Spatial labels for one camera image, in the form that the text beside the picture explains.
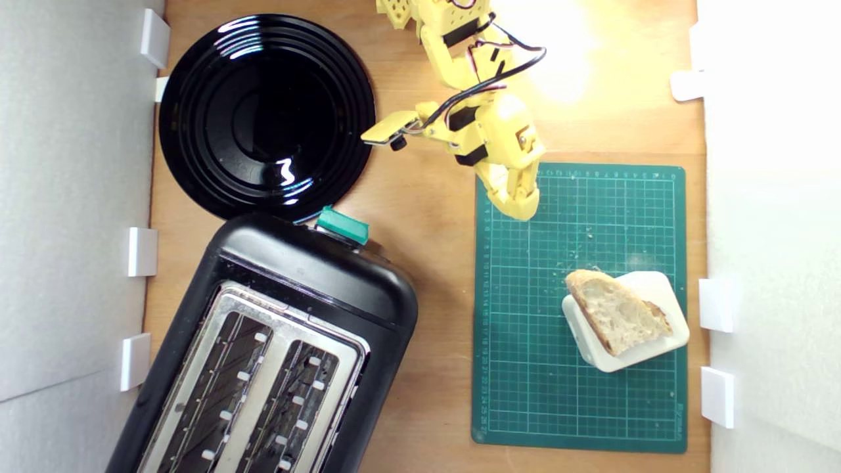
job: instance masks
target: white wall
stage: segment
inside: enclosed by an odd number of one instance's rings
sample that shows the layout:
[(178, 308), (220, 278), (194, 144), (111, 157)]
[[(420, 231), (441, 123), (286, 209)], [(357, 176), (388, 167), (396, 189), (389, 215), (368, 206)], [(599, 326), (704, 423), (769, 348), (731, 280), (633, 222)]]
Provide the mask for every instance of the white wall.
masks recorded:
[(736, 378), (712, 470), (841, 471), (837, 3), (700, 0), (709, 274), (736, 289), (711, 365)]
[(135, 393), (120, 340), (145, 281), (156, 69), (143, 8), (163, 0), (0, 0), (0, 471), (102, 470)]

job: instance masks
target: black plate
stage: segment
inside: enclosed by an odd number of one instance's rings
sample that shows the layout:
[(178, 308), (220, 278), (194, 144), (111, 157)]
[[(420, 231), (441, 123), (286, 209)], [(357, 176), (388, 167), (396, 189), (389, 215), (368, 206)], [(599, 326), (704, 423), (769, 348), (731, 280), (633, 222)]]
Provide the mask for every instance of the black plate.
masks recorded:
[(223, 219), (252, 211), (301, 221), (356, 182), (375, 121), (368, 76), (351, 48), (279, 14), (207, 33), (172, 71), (161, 148), (175, 179)]

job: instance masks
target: black wire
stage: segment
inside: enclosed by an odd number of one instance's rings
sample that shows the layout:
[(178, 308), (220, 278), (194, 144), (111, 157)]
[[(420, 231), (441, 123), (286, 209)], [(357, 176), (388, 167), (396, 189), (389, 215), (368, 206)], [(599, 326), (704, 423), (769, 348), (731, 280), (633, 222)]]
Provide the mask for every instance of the black wire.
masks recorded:
[(463, 7), (463, 6), (459, 5), (457, 2), (454, 2), (453, 0), (448, 0), (448, 1), (449, 1), (449, 3), (452, 3), (452, 5), (453, 5), (455, 8), (459, 8), (459, 9), (462, 9), (462, 10), (469, 10), (469, 9), (473, 8), (473, 7), (476, 5), (476, 2), (475, 2), (475, 1), (473, 1), (473, 5), (470, 5), (469, 7)]
[(494, 24), (495, 19), (496, 19), (496, 13), (490, 12), (490, 14), (488, 14), (488, 22), (483, 24), (482, 26), (479, 26), (479, 28), (476, 29), (476, 33), (473, 33), (473, 34), (478, 35), (479, 33), (485, 31), (491, 24)]
[(508, 39), (511, 40), (511, 42), (514, 43), (515, 45), (518, 45), (522, 49), (530, 51), (530, 52), (540, 51), (540, 54), (538, 56), (533, 57), (531, 60), (529, 60), (529, 62), (526, 62), (525, 64), (521, 64), (521, 65), (515, 67), (514, 69), (511, 69), (508, 72), (501, 73), (498, 76), (494, 76), (490, 79), (486, 79), (486, 80), (472, 86), (471, 88), (463, 90), (462, 92), (457, 93), (457, 94), (453, 95), (452, 97), (448, 98), (447, 101), (444, 102), (443, 104), (441, 104), (441, 106), (438, 107), (438, 109), (436, 111), (432, 112), (432, 114), (429, 116), (429, 118), (426, 119), (426, 121), (421, 126), (421, 129), (424, 129), (427, 126), (435, 123), (435, 120), (438, 120), (444, 112), (446, 112), (447, 110), (449, 110), (450, 108), (452, 108), (453, 106), (458, 104), (459, 102), (461, 102), (461, 101), (463, 101), (467, 98), (473, 97), (477, 93), (482, 92), (482, 89), (488, 87), (489, 85), (493, 85), (497, 82), (504, 81), (505, 79), (507, 79), (509, 77), (513, 77), (513, 76), (516, 76), (517, 74), (519, 74), (521, 72), (524, 72), (526, 69), (529, 69), (530, 67), (534, 66), (538, 62), (542, 61), (544, 57), (546, 57), (546, 48), (545, 47), (526, 45), (526, 44), (522, 43), (520, 40), (518, 40), (517, 38), (515, 38), (514, 36), (512, 36), (509, 32), (502, 29), (502, 27), (500, 27), (498, 24), (495, 24), (494, 26), (496, 26), (497, 28), (500, 29), (500, 31), (505, 33), (505, 35), (508, 36)]

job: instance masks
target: white bracket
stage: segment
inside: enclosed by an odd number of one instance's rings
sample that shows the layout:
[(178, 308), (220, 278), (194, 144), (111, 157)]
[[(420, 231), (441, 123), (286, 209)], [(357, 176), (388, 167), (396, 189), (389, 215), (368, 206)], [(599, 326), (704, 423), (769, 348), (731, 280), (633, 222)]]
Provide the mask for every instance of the white bracket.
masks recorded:
[(155, 84), (155, 103), (159, 104), (163, 100), (163, 91), (167, 88), (169, 83), (169, 76), (158, 77)]
[(678, 102), (686, 102), (704, 97), (706, 94), (706, 64), (709, 57), (709, 42), (706, 29), (701, 19), (689, 28), (689, 47), (692, 60), (691, 71), (676, 71), (672, 73), (669, 83), (672, 87), (672, 97)]
[(733, 333), (733, 313), (738, 303), (733, 284), (721, 279), (698, 280), (701, 327)]
[(169, 57), (169, 25), (151, 8), (143, 13), (143, 35), (140, 53), (158, 69), (167, 66)]
[(157, 274), (157, 230), (129, 229), (128, 274), (130, 278)]
[(123, 359), (120, 363), (119, 390), (126, 392), (141, 383), (149, 374), (152, 338), (149, 333), (123, 340)]
[(701, 415), (724, 428), (733, 428), (735, 417), (735, 377), (729, 373), (701, 367)]

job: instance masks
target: bread slice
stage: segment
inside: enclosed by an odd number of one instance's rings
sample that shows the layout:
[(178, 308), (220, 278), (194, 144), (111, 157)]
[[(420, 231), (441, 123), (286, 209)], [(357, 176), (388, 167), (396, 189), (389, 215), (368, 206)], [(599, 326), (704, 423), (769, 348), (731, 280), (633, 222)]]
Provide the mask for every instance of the bread slice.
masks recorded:
[(566, 283), (593, 332), (613, 356), (672, 334), (659, 307), (641, 300), (607, 274), (579, 269), (567, 275)]

